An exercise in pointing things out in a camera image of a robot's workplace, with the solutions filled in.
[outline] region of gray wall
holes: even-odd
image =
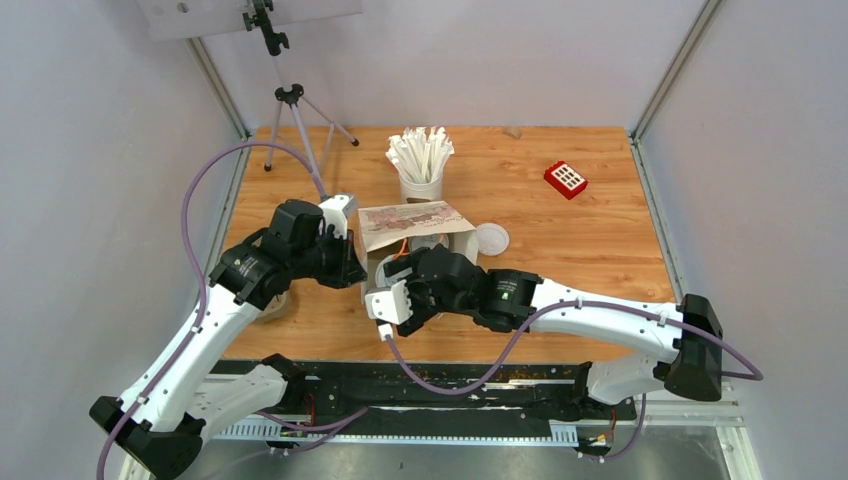
[[[0,478],[93,478],[88,408],[193,304],[179,206],[233,138],[186,45],[148,40],[134,0],[6,2],[0,58]],[[204,256],[232,172],[195,197]]]
[[[702,3],[364,0],[286,26],[278,62],[346,124],[631,126]],[[268,125],[279,81],[262,35],[207,41],[245,121]]]
[[[766,478],[844,478],[848,3],[725,3],[648,168],[686,285],[765,373],[736,383]]]

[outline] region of open box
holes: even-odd
[[[451,252],[461,253],[477,264],[477,230],[445,201],[361,208],[359,232],[364,252],[362,265],[368,272],[368,279],[362,284],[363,299],[366,292],[377,288],[380,262],[397,254],[404,238],[438,239],[444,235]]]

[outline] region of wooden tabletop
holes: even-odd
[[[510,236],[497,257],[478,257],[483,268],[512,268],[575,288],[638,301],[666,302],[674,296],[625,132],[621,128],[524,128],[516,140],[500,128],[447,127],[456,148],[445,171],[444,200],[472,224],[494,222]],[[324,168],[327,191],[350,192],[361,207],[400,203],[397,172],[386,160],[387,139],[403,127],[351,128],[353,147],[336,135]],[[281,134],[300,145],[296,131]],[[267,139],[262,129],[258,139]],[[316,156],[326,128],[310,130]],[[298,162],[283,152],[274,168],[262,165],[267,150],[254,149],[230,226],[227,247],[267,226],[274,209],[289,198],[318,203],[315,187]],[[546,168],[564,160],[589,180],[569,201],[549,186]],[[358,219],[352,219],[357,231]],[[358,287],[332,290],[299,280],[290,290],[284,317],[250,325],[230,345],[226,358],[390,360],[360,301]],[[446,314],[408,338],[398,338],[404,357],[415,361],[492,362],[509,335],[492,333],[470,318]],[[508,361],[580,363],[609,360],[628,350],[597,340],[531,333]]]

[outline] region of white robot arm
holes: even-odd
[[[356,210],[351,195],[336,195],[319,206],[289,200],[277,207],[267,228],[221,256],[210,274],[208,303],[195,326],[198,306],[165,350],[120,397],[100,397],[89,415],[111,432],[136,400],[140,407],[122,427],[117,443],[160,480],[179,476],[202,446],[221,430],[251,413],[302,397],[304,372],[272,355],[238,380],[197,394],[224,350],[292,280],[314,278],[331,288],[365,280],[347,219]],[[194,331],[176,358],[173,354]],[[140,398],[166,362],[171,368],[147,398]]]
[[[701,401],[721,398],[721,351],[667,321],[689,323],[722,336],[704,297],[683,303],[642,303],[583,292],[535,274],[490,270],[441,245],[420,249],[385,267],[390,286],[366,295],[369,317],[381,339],[407,336],[439,312],[469,315],[497,332],[511,332],[536,311],[567,303],[541,315],[531,332],[556,332],[597,338],[636,351],[611,361],[580,366],[578,396],[606,405],[655,390]]]

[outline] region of orange wire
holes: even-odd
[[[392,257],[392,260],[397,260],[398,258],[400,258],[404,255],[407,255],[407,253],[404,252],[404,250],[406,250],[407,243],[409,243],[409,242],[407,241],[406,238],[404,238],[403,243],[400,244],[400,251],[398,253],[396,253],[394,257]]]

